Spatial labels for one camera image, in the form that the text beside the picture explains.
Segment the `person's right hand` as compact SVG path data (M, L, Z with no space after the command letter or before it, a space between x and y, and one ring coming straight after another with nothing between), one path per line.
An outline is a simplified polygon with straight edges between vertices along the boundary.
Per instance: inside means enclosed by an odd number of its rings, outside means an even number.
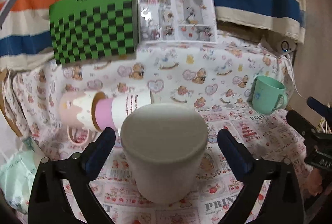
M316 196L323 192L322 175L320 170L313 168L306 180L306 189L311 196Z

